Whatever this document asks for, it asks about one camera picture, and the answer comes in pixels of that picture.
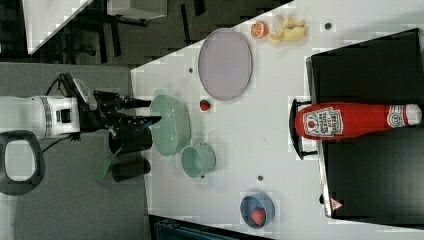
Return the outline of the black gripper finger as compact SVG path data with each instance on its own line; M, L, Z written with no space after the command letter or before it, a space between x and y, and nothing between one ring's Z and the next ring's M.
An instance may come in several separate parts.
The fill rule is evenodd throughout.
M143 108L143 107L149 107L151 105L150 100L142 100L132 97L125 97L124 100L124 109L131 109L131 108Z
M133 124L137 127L147 128L158 123L161 119L161 116L136 116L133 118Z

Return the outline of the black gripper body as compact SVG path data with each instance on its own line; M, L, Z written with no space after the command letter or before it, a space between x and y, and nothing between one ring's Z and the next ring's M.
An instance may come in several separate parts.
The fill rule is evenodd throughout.
M92 98L78 98L79 125L81 133L109 130L114 138L120 135L122 123L131 119L120 113L122 109L136 108L137 100L118 93L95 91Z

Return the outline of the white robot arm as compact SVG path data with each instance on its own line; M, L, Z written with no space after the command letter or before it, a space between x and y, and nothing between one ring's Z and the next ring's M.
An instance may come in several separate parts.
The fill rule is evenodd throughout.
M32 96L1 97L1 132L30 131L37 139L65 136L78 138L82 133L109 130L113 138L142 132L158 123L161 116L131 116L122 109L149 107L141 100L118 93L95 91L85 97Z

